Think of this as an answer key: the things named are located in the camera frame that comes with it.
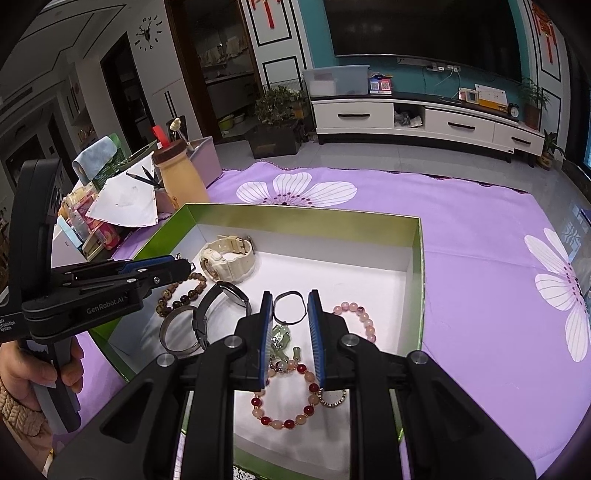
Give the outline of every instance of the green box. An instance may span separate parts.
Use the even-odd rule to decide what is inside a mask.
[[[202,246],[220,234],[249,235],[253,239],[255,271],[239,285],[249,296],[253,312],[260,307],[264,290],[271,291],[275,297],[283,291],[298,290],[306,298],[308,292],[316,288],[324,311],[332,311],[343,301],[356,301],[365,306],[374,320],[376,344],[382,351],[406,356],[421,348],[424,257],[419,218],[304,207],[185,205],[146,243],[135,259],[180,253],[199,265],[197,255]],[[184,293],[182,287],[192,288],[191,282],[181,285],[173,299]],[[128,381],[163,351],[157,337],[162,319],[154,313],[163,289],[164,286],[154,290],[145,300],[141,313],[91,331],[102,352]],[[214,304],[208,312],[211,342],[233,333],[243,315],[238,306],[223,301]],[[351,332],[363,334],[363,326],[354,314],[343,317]],[[307,322],[290,329],[292,343],[286,352],[293,346],[300,346],[302,362],[312,369]],[[179,341],[194,341],[194,337],[190,339],[191,334],[190,325],[183,326],[178,331]],[[287,381],[288,384],[269,386],[264,399],[270,416],[291,418],[306,404],[305,382],[300,385],[303,380],[298,377],[282,378],[277,383]],[[237,465],[272,480],[348,478],[348,401],[334,410],[318,408],[317,414],[298,428],[299,436],[291,432],[291,440],[282,444],[289,436],[263,430],[250,414],[251,397],[249,393],[236,393]],[[392,400],[400,425],[393,394]],[[309,459],[306,451],[315,443],[319,444],[314,448],[317,453]]]

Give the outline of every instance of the white watch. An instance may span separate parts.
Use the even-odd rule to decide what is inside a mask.
[[[224,254],[239,254],[228,260]],[[239,282],[244,280],[255,266],[255,250],[252,239],[238,236],[218,235],[217,240],[205,244],[199,252],[199,263],[203,272],[212,280]]]

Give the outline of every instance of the teal wall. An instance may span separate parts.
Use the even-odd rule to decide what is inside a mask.
[[[369,64],[374,72],[392,74],[394,76],[392,78],[393,88],[399,92],[431,93],[446,97],[452,97],[457,93],[459,82],[457,74],[454,74],[450,79],[437,85],[450,74],[449,71],[441,73],[429,72],[418,66],[397,65],[396,59],[390,59],[388,57],[335,57],[323,1],[299,0],[299,2],[314,67]],[[517,2],[518,0],[509,0],[517,29],[519,53],[521,55],[521,71],[523,76],[528,77],[530,76],[530,61],[525,26],[521,19]],[[462,67],[460,75],[462,78],[460,87],[474,88],[475,83],[488,85],[505,90],[509,103],[520,103],[517,96],[518,85],[511,80],[468,67]]]

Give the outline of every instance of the television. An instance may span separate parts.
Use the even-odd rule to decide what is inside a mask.
[[[509,0],[324,0],[335,56],[471,66],[521,81]]]

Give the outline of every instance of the plastic storage box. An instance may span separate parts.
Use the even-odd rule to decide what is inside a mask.
[[[304,70],[311,97],[368,94],[369,65],[344,65]]]

